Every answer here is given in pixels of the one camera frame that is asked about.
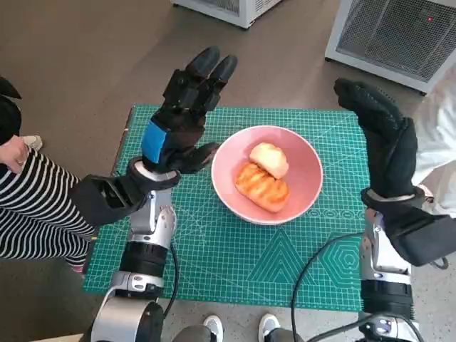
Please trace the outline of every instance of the pink bowl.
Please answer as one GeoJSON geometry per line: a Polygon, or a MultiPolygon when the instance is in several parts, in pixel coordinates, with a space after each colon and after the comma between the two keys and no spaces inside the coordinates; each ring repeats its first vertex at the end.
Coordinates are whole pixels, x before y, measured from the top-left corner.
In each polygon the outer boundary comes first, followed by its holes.
{"type": "Polygon", "coordinates": [[[323,168],[314,148],[300,135],[277,126],[254,126],[225,140],[212,162],[212,184],[222,202],[237,216],[255,224],[281,224],[301,216],[316,201],[323,184],[323,168]],[[234,179],[259,143],[272,143],[286,154],[284,177],[291,194],[280,212],[272,214],[241,195],[234,179]]]}

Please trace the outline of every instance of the gray floor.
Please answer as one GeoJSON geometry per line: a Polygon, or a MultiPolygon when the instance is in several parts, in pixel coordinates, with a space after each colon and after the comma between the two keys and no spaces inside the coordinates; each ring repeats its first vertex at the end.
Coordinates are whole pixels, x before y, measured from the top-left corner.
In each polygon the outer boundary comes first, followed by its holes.
{"type": "MultiPolygon", "coordinates": [[[[324,61],[337,3],[286,0],[244,32],[167,1],[0,0],[0,73],[24,98],[22,133],[40,133],[45,153],[80,176],[110,172],[131,105],[161,102],[173,70],[208,45],[239,57],[222,105],[335,109],[333,81],[349,77],[383,87],[404,113],[423,115],[415,91],[324,61]]],[[[416,270],[417,313],[428,341],[453,340],[454,273],[416,270]]],[[[99,303],[59,261],[0,261],[0,277],[2,342],[81,332],[99,303]]],[[[226,341],[255,341],[266,311],[289,327],[288,309],[178,302],[164,341],[211,313],[225,323],[226,341]]],[[[299,331],[309,338],[354,318],[300,310],[299,331]]],[[[347,336],[332,341],[360,337],[347,336]]]]}

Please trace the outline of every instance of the black jacket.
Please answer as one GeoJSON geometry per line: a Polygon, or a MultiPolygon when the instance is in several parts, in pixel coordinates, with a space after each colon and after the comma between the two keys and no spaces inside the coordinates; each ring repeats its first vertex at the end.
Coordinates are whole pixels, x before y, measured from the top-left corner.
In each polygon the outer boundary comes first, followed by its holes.
{"type": "MultiPolygon", "coordinates": [[[[21,98],[19,92],[10,82],[0,76],[0,145],[19,135],[21,128],[21,111],[9,98],[21,98]]],[[[0,175],[4,174],[6,166],[0,164],[0,175]]]]}

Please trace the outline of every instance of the grilled bread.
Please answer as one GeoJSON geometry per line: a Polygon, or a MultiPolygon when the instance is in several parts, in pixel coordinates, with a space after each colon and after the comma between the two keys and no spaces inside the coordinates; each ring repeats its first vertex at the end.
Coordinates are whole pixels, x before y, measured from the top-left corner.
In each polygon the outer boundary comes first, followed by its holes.
{"type": "Polygon", "coordinates": [[[235,184],[241,194],[269,212],[282,210],[290,196],[283,180],[277,180],[253,162],[242,167],[235,184]]]}
{"type": "Polygon", "coordinates": [[[267,142],[255,146],[250,152],[249,158],[278,180],[288,171],[288,163],[286,162],[284,151],[267,142]]]}

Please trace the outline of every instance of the black and white striped clothing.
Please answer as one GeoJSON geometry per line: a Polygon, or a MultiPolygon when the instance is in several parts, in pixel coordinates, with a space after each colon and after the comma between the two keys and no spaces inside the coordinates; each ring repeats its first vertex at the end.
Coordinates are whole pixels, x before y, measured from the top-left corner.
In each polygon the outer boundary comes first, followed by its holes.
{"type": "Polygon", "coordinates": [[[82,266],[93,227],[68,196],[78,178],[30,150],[21,174],[0,174],[0,258],[65,258],[82,266]]]}

